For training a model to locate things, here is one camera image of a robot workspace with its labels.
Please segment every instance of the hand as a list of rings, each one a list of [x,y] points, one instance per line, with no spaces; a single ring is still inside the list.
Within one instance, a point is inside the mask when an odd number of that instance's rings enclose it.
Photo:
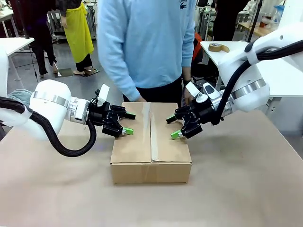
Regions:
[[[194,97],[190,94],[190,92],[187,90],[187,88],[184,89],[183,96],[184,96],[186,105],[188,105],[191,101],[194,100]]]
[[[67,28],[67,21],[66,17],[61,16],[61,24],[64,28]]]
[[[136,102],[138,102],[138,103],[146,103],[146,100],[144,98],[142,98],[142,96],[140,96],[140,98],[138,98],[136,100]]]

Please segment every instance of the table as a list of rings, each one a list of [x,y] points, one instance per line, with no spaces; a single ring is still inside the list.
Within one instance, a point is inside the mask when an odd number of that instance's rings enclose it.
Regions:
[[[21,81],[21,78],[16,70],[16,67],[14,65],[14,62],[11,58],[11,55],[15,53],[16,51],[20,50],[21,48],[25,47],[26,45],[29,45],[34,41],[34,38],[0,38],[0,46],[2,46],[6,54],[9,58],[9,65],[10,69],[12,70],[13,74],[15,74],[15,80],[20,82],[20,85],[22,88],[24,88],[23,83]]]
[[[206,54],[213,60],[214,64],[218,66],[220,59],[227,53],[224,51],[211,52],[208,50],[210,43],[218,43],[229,47],[230,51],[237,49],[244,49],[247,46],[247,42],[207,42],[202,41],[200,44],[205,50]],[[283,59],[276,59],[270,61],[261,61],[257,64],[257,67],[265,80],[270,85],[270,97],[273,99],[270,102],[267,113],[273,112],[276,109],[279,101],[282,97],[303,97],[303,90],[301,85],[303,84],[303,73],[297,68],[288,64]],[[218,78],[216,89],[220,90],[221,77]]]
[[[303,162],[263,113],[237,112],[203,129],[188,141],[188,184],[113,185],[113,138],[99,127],[95,146],[78,158],[14,128],[0,142],[0,225],[302,225]],[[71,122],[59,135],[73,149],[88,137]]]
[[[251,22],[239,22],[238,23],[238,25],[244,27],[248,31],[251,31],[250,24],[251,24]],[[263,28],[263,27],[259,27],[259,26],[256,26],[255,29],[254,29],[254,35],[256,35],[258,37],[266,36],[271,32],[272,32],[271,30]]]
[[[8,31],[7,31],[5,23],[4,23],[6,20],[11,20],[15,35],[16,35],[16,37],[19,37],[13,15],[14,15],[14,11],[12,9],[9,9],[7,6],[4,7],[3,11],[0,11],[0,22],[2,22],[4,32],[5,32],[5,35],[7,38],[9,37],[9,34],[8,34]]]

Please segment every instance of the sweatshirt sleeve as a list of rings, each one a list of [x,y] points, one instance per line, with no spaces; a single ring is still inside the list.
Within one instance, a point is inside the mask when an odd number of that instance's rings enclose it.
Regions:
[[[123,45],[128,26],[125,0],[99,1],[98,54],[100,63],[122,93],[130,100],[140,97],[124,61]]]
[[[187,29],[183,39],[182,47],[182,67],[190,67],[194,53],[194,39],[195,39],[195,21],[194,21],[194,10],[196,1],[191,0],[191,8],[189,14],[189,21]]]
[[[66,17],[67,0],[58,0],[59,10],[62,17]]]

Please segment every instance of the beige table surface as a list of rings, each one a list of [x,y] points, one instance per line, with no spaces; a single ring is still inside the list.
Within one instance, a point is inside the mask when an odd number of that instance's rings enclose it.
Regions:
[[[243,26],[247,30],[251,31],[250,22],[239,22],[238,24]],[[256,26],[255,29],[254,29],[254,34],[259,36],[259,37],[266,36],[271,32],[272,32],[271,30],[266,29],[264,27],[259,27],[259,26]]]
[[[235,113],[191,139],[188,184],[112,185],[113,139],[79,158],[12,130],[0,142],[0,226],[303,226],[303,162],[259,111]],[[66,122],[79,148],[85,126]]]

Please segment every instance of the metal ring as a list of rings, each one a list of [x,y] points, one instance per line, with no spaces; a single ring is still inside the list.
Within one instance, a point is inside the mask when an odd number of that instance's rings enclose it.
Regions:
[[[59,105],[64,106],[65,108],[68,107],[69,101],[67,101],[65,98],[62,98],[60,96],[54,96],[54,95],[50,95],[48,93],[45,92],[34,92],[34,96],[33,98],[39,98],[39,99],[43,99],[46,101],[50,101],[53,103],[57,103]]]
[[[264,79],[259,79],[251,84],[246,85],[245,87],[242,87],[242,88],[232,92],[232,97],[233,97],[233,99],[240,98],[255,90],[260,89],[261,87],[264,87],[265,85],[266,85],[266,82],[264,81]]]

